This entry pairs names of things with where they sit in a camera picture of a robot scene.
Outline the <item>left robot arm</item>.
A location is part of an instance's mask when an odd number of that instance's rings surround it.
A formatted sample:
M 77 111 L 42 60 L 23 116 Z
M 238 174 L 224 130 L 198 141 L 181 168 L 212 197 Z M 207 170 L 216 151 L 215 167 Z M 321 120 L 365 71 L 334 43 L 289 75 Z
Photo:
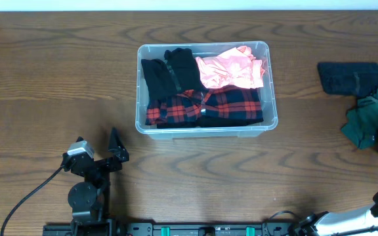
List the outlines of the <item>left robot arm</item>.
M 72 208 L 72 235 L 118 235 L 116 221 L 110 217 L 110 174 L 122 169 L 129 153 L 112 128 L 106 159 L 94 160 L 95 151 L 90 143 L 79 137 L 62 155 L 61 167 L 83 178 L 68 193 Z

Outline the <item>pink garment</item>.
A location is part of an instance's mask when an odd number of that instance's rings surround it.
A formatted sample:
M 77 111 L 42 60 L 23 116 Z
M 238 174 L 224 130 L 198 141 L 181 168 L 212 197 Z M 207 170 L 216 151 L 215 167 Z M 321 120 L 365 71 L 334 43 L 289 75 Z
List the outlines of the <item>pink garment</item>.
M 235 86 L 242 89 L 264 87 L 263 61 L 257 59 L 250 47 L 240 46 L 218 56 L 196 57 L 200 81 L 207 89 Z

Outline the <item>dark green garment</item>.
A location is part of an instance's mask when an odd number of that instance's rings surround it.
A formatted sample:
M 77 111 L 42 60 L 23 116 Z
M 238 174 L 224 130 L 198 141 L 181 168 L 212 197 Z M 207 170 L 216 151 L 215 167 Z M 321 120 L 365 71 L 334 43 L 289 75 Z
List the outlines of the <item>dark green garment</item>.
M 371 96 L 357 100 L 347 114 L 341 132 L 358 148 L 372 148 L 378 136 L 378 89 Z

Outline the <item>dark navy garment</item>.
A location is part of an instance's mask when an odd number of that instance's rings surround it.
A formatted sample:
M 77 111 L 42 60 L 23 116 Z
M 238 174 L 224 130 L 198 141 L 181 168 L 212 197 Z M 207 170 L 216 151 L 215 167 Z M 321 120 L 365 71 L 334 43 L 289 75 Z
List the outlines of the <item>dark navy garment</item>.
M 378 90 L 378 63 L 319 62 L 317 69 L 327 94 L 365 98 Z

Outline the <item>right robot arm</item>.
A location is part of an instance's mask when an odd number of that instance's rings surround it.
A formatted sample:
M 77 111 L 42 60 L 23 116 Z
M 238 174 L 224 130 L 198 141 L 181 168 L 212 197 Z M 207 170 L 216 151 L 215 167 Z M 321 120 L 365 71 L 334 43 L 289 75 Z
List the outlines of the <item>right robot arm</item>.
M 94 149 L 79 137 L 64 154 L 65 169 L 84 178 L 68 194 L 73 215 L 71 235 L 378 235 L 378 192 L 371 206 L 344 213 L 311 214 L 297 222 L 277 222 L 271 216 L 258 225 L 121 224 L 110 218 L 108 212 L 110 174 L 121 170 L 122 164 L 129 160 L 129 153 L 115 128 L 110 134 L 108 151 L 111 157 L 96 161 Z

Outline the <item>red plaid flannel shirt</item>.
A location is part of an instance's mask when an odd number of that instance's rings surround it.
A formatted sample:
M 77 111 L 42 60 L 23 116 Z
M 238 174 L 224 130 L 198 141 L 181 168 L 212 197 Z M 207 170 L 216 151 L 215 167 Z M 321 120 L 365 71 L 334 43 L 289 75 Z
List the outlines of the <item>red plaid flannel shirt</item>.
M 187 90 L 161 100 L 151 100 L 145 124 L 193 122 L 200 117 L 263 119 L 260 92 L 255 88 L 227 86 L 205 91 Z

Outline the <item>black garment with grey stripe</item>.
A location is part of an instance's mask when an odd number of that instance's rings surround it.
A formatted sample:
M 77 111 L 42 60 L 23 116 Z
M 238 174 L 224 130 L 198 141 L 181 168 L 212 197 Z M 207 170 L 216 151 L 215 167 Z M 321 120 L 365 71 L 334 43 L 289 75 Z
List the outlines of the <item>black garment with grey stripe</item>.
M 187 90 L 205 91 L 191 49 L 166 50 L 164 60 L 140 61 L 151 100 L 161 100 Z

